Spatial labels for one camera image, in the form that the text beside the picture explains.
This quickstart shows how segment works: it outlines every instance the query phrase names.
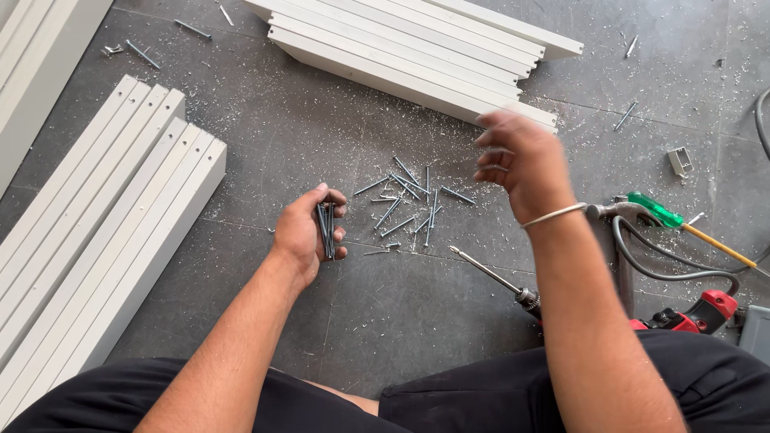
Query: forearm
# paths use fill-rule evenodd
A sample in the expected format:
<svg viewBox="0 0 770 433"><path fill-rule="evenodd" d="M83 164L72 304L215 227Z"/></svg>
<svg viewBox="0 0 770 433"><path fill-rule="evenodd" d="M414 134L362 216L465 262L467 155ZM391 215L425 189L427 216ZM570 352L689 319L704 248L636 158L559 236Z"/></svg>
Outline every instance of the forearm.
<svg viewBox="0 0 770 433"><path fill-rule="evenodd" d="M136 431L251 431L297 284L293 268L268 255Z"/></svg>
<svg viewBox="0 0 770 433"><path fill-rule="evenodd" d="M568 431L685 431L674 398L628 325L583 215L547 220L529 234L548 367Z"/></svg>

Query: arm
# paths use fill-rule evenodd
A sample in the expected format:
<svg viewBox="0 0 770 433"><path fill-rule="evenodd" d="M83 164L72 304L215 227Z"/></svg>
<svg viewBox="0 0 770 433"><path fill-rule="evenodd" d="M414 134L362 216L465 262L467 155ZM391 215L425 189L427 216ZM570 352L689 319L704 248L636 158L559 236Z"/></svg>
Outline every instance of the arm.
<svg viewBox="0 0 770 433"><path fill-rule="evenodd" d="M325 183L289 205L276 225L273 248L211 333L135 431L251 432L259 393L291 307L324 257L314 210L345 197ZM345 232L334 230L339 242ZM337 247L336 258L347 254Z"/></svg>
<svg viewBox="0 0 770 433"><path fill-rule="evenodd" d="M508 112L480 118L489 127L477 180L497 183L526 223L575 203L558 139ZM684 432L671 392L628 325L604 254L580 212L528 229L537 268L548 370L568 431Z"/></svg>

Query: silver bangle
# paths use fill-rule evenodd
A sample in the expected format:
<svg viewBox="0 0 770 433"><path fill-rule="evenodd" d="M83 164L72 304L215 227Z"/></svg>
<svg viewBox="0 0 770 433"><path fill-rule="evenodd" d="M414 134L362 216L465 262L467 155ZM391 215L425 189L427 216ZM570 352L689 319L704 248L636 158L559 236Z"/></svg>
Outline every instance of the silver bangle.
<svg viewBox="0 0 770 433"><path fill-rule="evenodd" d="M557 210L556 212L551 212L547 215L543 215L540 218L537 218L536 220L532 220L529 223L521 224L522 229L526 229L529 226L533 226L534 224L541 223L545 220L549 220L553 217L558 217L559 215L564 215L565 213L572 212L573 210L585 210L588 207L588 203L578 203L573 204L572 206L565 207L564 209Z"/></svg>

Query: man's left hand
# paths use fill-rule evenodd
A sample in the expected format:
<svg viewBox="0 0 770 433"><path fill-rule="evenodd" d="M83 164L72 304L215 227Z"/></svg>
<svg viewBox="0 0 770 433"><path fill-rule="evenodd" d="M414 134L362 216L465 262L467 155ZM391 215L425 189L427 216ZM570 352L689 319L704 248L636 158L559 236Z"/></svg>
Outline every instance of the man's left hand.
<svg viewBox="0 0 770 433"><path fill-rule="evenodd" d="M347 198L340 191L332 190L325 183L321 183L316 189L308 191L287 206L276 224L270 255L296 266L298 277L304 282L303 289L316 278L320 262L331 260L326 258L316 213L316 205L324 202L334 202L335 218L345 215ZM345 237L345 230L335 226L333 237L335 242L341 242ZM347 248L335 247L335 259L344 259L346 255Z"/></svg>

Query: hammer head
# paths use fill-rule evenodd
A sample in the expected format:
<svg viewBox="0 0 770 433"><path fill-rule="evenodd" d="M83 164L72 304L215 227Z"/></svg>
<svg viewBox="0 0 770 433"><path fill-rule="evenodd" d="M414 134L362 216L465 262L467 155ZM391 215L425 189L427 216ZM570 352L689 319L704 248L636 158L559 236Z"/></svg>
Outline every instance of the hammer head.
<svg viewBox="0 0 770 433"><path fill-rule="evenodd" d="M636 221L638 218L649 226L663 227L661 221L639 203L619 202L608 206L592 204L585 210L585 216L589 220L598 221L602 218L612 218L616 215L620 215L629 221Z"/></svg>

